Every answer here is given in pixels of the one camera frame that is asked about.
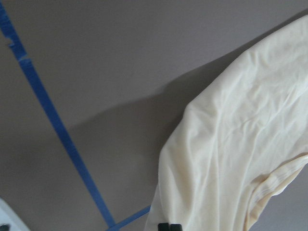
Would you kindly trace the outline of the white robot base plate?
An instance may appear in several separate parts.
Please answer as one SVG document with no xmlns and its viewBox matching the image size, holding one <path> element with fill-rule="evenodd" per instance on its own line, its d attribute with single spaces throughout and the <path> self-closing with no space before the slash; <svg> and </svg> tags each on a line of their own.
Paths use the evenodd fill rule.
<svg viewBox="0 0 308 231">
<path fill-rule="evenodd" d="M 30 231 L 11 207 L 0 199 L 0 230 L 1 231 Z"/>
</svg>

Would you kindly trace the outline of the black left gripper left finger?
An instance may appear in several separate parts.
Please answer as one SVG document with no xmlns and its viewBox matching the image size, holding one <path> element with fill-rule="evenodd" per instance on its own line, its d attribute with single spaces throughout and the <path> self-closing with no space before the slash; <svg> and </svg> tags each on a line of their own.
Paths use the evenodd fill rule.
<svg viewBox="0 0 308 231">
<path fill-rule="evenodd" d="M 170 231 L 168 223 L 159 223 L 158 224 L 158 231 Z"/>
</svg>

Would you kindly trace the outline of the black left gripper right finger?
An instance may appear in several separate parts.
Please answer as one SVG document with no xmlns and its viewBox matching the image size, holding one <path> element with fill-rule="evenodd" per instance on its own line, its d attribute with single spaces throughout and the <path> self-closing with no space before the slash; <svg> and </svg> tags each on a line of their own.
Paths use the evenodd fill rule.
<svg viewBox="0 0 308 231">
<path fill-rule="evenodd" d="M 182 225 L 181 224 L 171 224 L 170 231 L 182 231 Z"/>
</svg>

